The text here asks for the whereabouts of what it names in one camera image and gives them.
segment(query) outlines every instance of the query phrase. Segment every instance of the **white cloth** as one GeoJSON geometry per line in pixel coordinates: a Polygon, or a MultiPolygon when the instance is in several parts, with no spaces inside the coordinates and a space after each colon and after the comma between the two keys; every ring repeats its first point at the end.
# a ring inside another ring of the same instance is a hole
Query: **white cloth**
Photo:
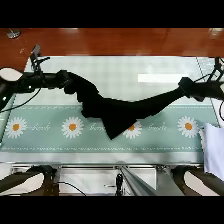
{"type": "Polygon", "coordinates": [[[224,128],[206,123],[203,136],[204,171],[224,181],[224,128]]]}

